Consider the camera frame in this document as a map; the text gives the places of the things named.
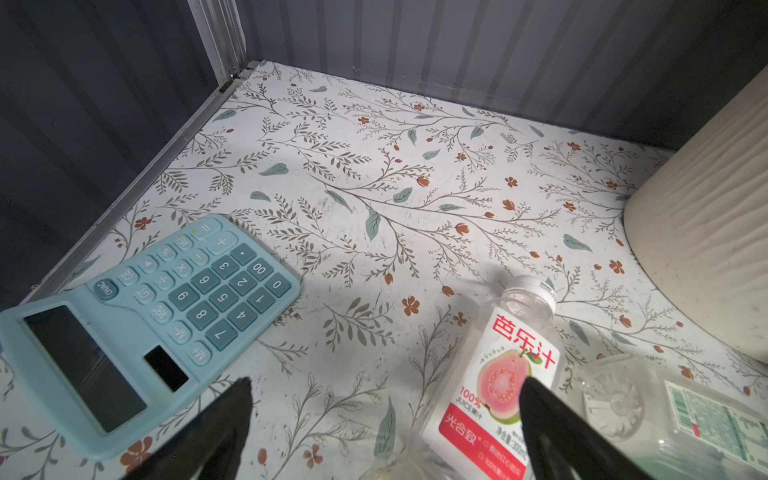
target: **gray wall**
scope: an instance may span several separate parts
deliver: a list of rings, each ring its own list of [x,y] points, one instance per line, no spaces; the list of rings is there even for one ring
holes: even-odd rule
[[[0,307],[217,86],[185,0],[0,2]]]
[[[762,0],[237,0],[252,59],[679,148],[768,63]]]

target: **blue calculator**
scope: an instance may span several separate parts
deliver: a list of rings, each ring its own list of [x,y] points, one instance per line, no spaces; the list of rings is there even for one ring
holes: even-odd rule
[[[299,280],[208,215],[68,292],[0,313],[31,396],[91,460],[189,405],[298,296]]]

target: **guava illustration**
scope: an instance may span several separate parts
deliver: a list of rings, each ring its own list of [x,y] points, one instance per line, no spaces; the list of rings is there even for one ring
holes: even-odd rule
[[[516,351],[502,353],[482,367],[478,397],[497,422],[511,425],[520,421],[520,390],[529,376],[531,364]]]

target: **barcode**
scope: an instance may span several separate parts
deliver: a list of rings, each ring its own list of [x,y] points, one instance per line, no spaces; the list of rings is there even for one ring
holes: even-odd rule
[[[677,410],[677,417],[680,420],[680,424],[686,429],[693,430],[694,423],[690,420],[690,413],[688,412],[688,404],[685,402],[683,393],[679,390],[672,390],[672,397],[674,399],[674,407]]]

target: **white cylindrical bin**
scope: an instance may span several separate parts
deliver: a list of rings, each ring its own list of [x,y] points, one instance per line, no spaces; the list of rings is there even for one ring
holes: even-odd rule
[[[768,68],[632,196],[624,227],[677,308],[768,362]]]

